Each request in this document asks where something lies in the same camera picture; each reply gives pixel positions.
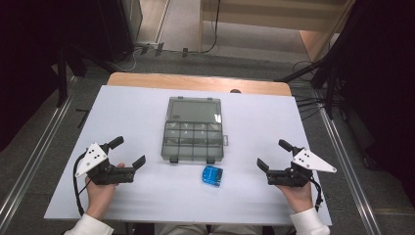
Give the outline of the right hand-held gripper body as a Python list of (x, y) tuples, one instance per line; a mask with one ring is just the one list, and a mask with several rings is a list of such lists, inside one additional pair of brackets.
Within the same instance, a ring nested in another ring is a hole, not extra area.
[(303, 187), (313, 177), (314, 171), (335, 173), (337, 169), (312, 153), (310, 150), (294, 146), (283, 146), (291, 152), (291, 166), (284, 170), (270, 169), (265, 166), (265, 175), (269, 185)]

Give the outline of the small black angled tool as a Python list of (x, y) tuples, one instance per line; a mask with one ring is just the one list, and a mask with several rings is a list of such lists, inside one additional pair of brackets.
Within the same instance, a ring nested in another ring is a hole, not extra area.
[(81, 121), (79, 122), (79, 124), (77, 126), (77, 128), (81, 128), (81, 127), (83, 127), (86, 120), (88, 119), (88, 116), (89, 116), (91, 110), (76, 108), (75, 111), (78, 112), (78, 113), (83, 113)]

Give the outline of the small blue plastic packet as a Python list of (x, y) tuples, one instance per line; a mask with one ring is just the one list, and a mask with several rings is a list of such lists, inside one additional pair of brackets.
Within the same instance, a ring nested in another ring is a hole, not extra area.
[(204, 183), (219, 187), (221, 184), (223, 169), (211, 165), (207, 165), (202, 173)]

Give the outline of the person's left hand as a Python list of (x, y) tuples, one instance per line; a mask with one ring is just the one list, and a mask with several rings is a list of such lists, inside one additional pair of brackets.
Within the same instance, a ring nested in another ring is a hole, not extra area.
[(85, 177), (88, 196), (86, 213), (95, 219), (102, 220), (113, 200), (117, 184), (96, 185), (88, 176)]

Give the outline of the metal floor rail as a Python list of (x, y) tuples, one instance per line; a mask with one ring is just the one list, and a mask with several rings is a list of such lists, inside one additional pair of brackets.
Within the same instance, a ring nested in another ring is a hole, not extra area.
[(358, 176), (348, 157), (345, 145), (339, 135), (339, 131), (332, 119), (325, 111), (320, 112), (326, 131), (331, 139), (342, 172), (346, 178), (347, 186), (356, 205), (367, 235), (383, 235), (374, 211), (366, 197)]
[(0, 233), (7, 230), (19, 209), (68, 112), (81, 80), (82, 77), (73, 76), (68, 81), (69, 95), (59, 108), (53, 103), (56, 94), (48, 98), (12, 143), (0, 153)]

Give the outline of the person's right hand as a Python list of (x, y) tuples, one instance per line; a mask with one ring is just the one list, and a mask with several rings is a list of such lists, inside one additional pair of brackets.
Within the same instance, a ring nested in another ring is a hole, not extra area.
[(305, 212), (313, 207), (311, 185), (307, 182), (302, 187), (277, 185), (277, 188), (286, 197), (290, 208), (295, 212)]

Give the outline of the black curtain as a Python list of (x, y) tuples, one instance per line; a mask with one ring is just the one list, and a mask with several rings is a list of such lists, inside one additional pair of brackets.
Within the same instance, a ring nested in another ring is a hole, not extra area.
[(342, 92), (372, 137), (363, 149), (415, 206), (415, 0), (356, 0), (340, 39)]
[(79, 45), (109, 65), (132, 50), (124, 3), (0, 0), (0, 152), (42, 103), (59, 93), (62, 42)]

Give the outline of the wooden furniture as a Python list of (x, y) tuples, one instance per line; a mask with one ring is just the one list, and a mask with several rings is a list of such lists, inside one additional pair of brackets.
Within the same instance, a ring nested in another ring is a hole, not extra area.
[(316, 62), (335, 33), (341, 33), (356, 0), (200, 0), (199, 50), (203, 22), (296, 29), (308, 58)]

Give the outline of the person's legs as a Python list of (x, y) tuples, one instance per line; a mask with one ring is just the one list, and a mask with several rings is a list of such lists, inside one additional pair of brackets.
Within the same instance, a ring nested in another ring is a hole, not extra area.
[(262, 227), (255, 225), (212, 225), (156, 223), (155, 235), (262, 235)]

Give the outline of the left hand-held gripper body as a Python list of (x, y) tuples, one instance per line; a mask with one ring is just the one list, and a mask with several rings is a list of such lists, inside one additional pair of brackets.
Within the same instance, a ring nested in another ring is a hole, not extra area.
[(108, 143), (92, 143), (80, 156), (74, 167), (74, 176), (86, 174), (96, 185), (130, 183), (134, 180), (136, 170), (131, 167), (118, 167), (110, 163)]

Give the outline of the grey clear plastic organizer box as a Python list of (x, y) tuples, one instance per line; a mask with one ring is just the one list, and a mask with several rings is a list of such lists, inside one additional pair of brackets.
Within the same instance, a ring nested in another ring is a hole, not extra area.
[(161, 146), (165, 161), (215, 164), (224, 157), (223, 147), (219, 99), (169, 98)]

